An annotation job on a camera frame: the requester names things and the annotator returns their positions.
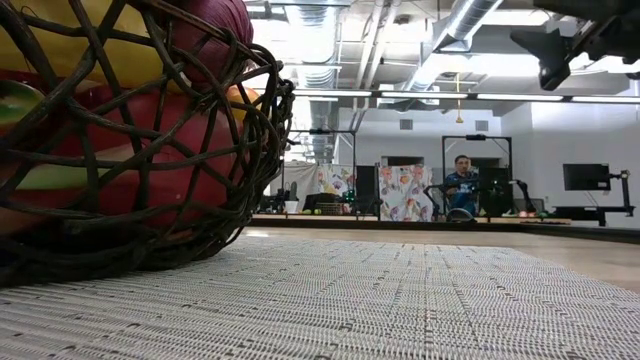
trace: blue shirt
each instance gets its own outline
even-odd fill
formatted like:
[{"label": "blue shirt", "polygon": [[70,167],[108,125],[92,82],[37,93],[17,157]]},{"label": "blue shirt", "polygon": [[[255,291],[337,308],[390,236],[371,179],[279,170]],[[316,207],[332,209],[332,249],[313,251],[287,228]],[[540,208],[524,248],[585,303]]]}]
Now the blue shirt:
[{"label": "blue shirt", "polygon": [[[447,187],[448,184],[458,184],[464,180],[475,180],[478,178],[478,174],[476,173],[467,173],[467,176],[461,176],[457,172],[453,174],[449,174],[444,181],[445,188],[447,190],[451,187]],[[461,208],[465,209],[471,213],[471,215],[476,215],[476,199],[473,196],[473,187],[477,186],[475,182],[463,183],[460,186],[457,186],[458,191],[451,195],[449,199],[449,205],[451,209]]]}]

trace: floral curtain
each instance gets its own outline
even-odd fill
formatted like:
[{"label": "floral curtain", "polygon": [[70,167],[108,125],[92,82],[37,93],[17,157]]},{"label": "floral curtain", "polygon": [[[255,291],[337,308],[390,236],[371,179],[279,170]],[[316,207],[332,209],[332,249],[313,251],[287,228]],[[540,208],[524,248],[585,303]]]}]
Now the floral curtain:
[{"label": "floral curtain", "polygon": [[380,220],[431,221],[433,204],[424,194],[433,173],[423,165],[384,166],[379,169]]},{"label": "floral curtain", "polygon": [[354,186],[353,166],[323,164],[318,167],[318,192],[343,196]]}]

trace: floor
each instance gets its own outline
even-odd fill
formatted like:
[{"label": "floor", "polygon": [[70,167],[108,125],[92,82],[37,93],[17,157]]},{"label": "floor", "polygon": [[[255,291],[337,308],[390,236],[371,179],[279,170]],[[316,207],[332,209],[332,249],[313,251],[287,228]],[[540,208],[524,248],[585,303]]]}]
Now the floor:
[{"label": "floor", "polygon": [[517,233],[459,233],[249,228],[248,236],[432,245],[497,246],[553,261],[577,273],[640,293],[640,246]]}]

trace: woven basket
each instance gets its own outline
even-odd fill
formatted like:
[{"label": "woven basket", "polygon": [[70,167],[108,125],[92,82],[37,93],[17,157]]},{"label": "woven basket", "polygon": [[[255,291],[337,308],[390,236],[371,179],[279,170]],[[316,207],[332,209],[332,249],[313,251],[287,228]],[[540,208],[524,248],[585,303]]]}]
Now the woven basket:
[{"label": "woven basket", "polygon": [[[70,0],[69,3],[82,25],[79,28],[51,23],[26,11],[20,11],[21,9],[15,9],[9,1],[0,2],[0,24],[29,61],[34,72],[41,76],[49,88],[46,98],[24,116],[0,143],[0,159],[3,163],[19,161],[20,164],[15,174],[4,179],[0,186],[0,206],[22,213],[43,215],[48,219],[37,228],[0,239],[0,286],[85,280],[115,276],[131,270],[167,269],[194,259],[212,256],[237,238],[243,226],[250,221],[251,210],[259,204],[264,188],[278,176],[282,166],[280,158],[284,153],[290,127],[293,86],[290,81],[282,80],[278,76],[282,64],[265,48],[259,45],[244,46],[236,41],[230,31],[213,27],[160,0],[113,0],[98,27],[91,26],[79,0]],[[132,5],[140,11],[145,19],[149,37],[113,29],[125,5]],[[198,45],[203,45],[209,39],[217,39],[229,46],[227,63],[219,78],[214,78],[198,61],[196,56],[199,49],[187,52],[168,45],[171,24],[176,20],[186,21],[205,32],[205,37]],[[54,73],[41,44],[32,32],[34,28],[89,40],[90,46],[85,56],[77,64],[75,71],[63,81]],[[139,88],[121,89],[110,67],[108,56],[102,48],[102,44],[109,38],[154,48],[164,64],[164,73],[158,79]],[[244,72],[249,62],[255,64],[254,69]],[[74,94],[78,84],[96,64],[100,64],[105,77],[109,79],[114,96],[121,95],[114,97],[99,109],[88,110],[79,106],[70,95]],[[199,69],[209,79],[210,90],[201,93],[190,87],[180,75],[181,70],[187,65]],[[264,74],[268,74],[269,79],[263,95],[253,104],[248,103],[241,82]],[[223,109],[230,122],[229,128],[235,129],[235,125],[231,124],[234,122],[231,108],[246,111],[245,131],[232,135],[232,148],[213,153],[206,150],[194,153],[174,139],[175,131],[163,133],[142,130],[133,125],[135,119],[127,117],[128,115],[122,111],[126,106],[121,105],[133,95],[150,90],[159,91],[161,99],[164,99],[170,80],[191,99],[191,110],[188,110],[191,114],[185,113],[185,118],[196,112],[215,112]],[[232,85],[238,85],[245,103],[229,103],[226,99],[226,90]],[[113,126],[114,123],[102,117],[108,111],[117,108],[120,108],[124,122],[130,125]],[[46,123],[47,114],[59,109],[66,111],[72,121],[60,128],[54,128],[53,136],[43,143],[28,144],[31,147],[25,145],[29,134],[37,130],[36,124],[42,126],[43,122]],[[161,113],[162,110],[161,100],[157,113]],[[50,154],[50,150],[65,134],[75,131],[79,136],[83,136],[89,124],[128,134],[132,146],[136,149],[135,155],[125,161],[98,161],[93,153],[87,153],[86,150],[90,147],[85,147],[83,158]],[[177,130],[180,126],[181,121],[177,121],[171,130]],[[204,142],[210,141],[211,133],[208,134]],[[144,148],[135,148],[134,144],[136,141],[139,144],[140,139],[145,139],[150,144]],[[179,150],[185,160],[152,163],[152,156],[162,146],[167,145]],[[206,160],[219,156],[220,153],[234,152],[237,154],[236,160],[227,178],[231,180],[237,169],[244,171],[239,182],[225,182],[225,204],[211,206],[197,203],[192,200],[192,192],[189,192],[186,198],[174,205],[148,206],[150,173],[168,168],[192,167],[191,189],[191,185],[202,181],[204,177],[221,176],[216,169],[208,166]],[[39,208],[11,201],[16,187],[36,164],[86,168],[89,185],[72,205],[62,209]],[[108,171],[103,171],[102,175],[98,176],[98,169]],[[134,207],[130,213],[122,215],[100,214],[97,210],[100,189],[125,170],[137,170],[140,176]],[[91,181],[90,174],[94,175],[94,181]],[[187,210],[197,210],[204,215],[197,221],[182,221],[180,215]],[[165,212],[177,213],[171,226],[145,225],[149,218]]]}]

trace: person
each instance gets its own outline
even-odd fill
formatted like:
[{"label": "person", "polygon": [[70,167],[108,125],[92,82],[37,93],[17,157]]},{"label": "person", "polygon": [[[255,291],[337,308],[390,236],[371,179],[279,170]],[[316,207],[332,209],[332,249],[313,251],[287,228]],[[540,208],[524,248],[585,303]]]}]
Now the person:
[{"label": "person", "polygon": [[461,208],[471,215],[476,215],[476,196],[473,194],[474,182],[466,180],[478,179],[478,174],[471,171],[471,159],[466,155],[459,155],[455,159],[456,172],[445,179],[445,188],[451,209]]}]

